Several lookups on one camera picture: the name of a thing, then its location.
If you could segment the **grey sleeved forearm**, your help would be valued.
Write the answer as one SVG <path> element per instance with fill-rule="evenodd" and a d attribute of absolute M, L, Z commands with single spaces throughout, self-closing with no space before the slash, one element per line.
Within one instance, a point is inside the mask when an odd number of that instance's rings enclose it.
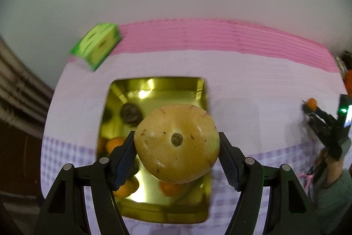
<path fill-rule="evenodd" d="M 351 206 L 351 176 L 343 169 L 341 176 L 328 188 L 314 192 L 314 208 L 322 234 L 331 234 Z"/>

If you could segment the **person's right hand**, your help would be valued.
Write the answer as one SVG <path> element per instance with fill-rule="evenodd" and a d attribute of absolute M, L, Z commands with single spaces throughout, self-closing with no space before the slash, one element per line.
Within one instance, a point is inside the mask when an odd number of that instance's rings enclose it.
<path fill-rule="evenodd" d="M 343 164 L 344 159 L 336 160 L 332 158 L 326 148 L 320 150 L 318 157 L 315 160 L 316 166 L 321 164 L 322 162 L 326 163 L 327 165 L 327 175 L 326 179 L 324 180 L 322 187 L 328 188 L 335 183 L 340 177 L 343 172 Z"/>

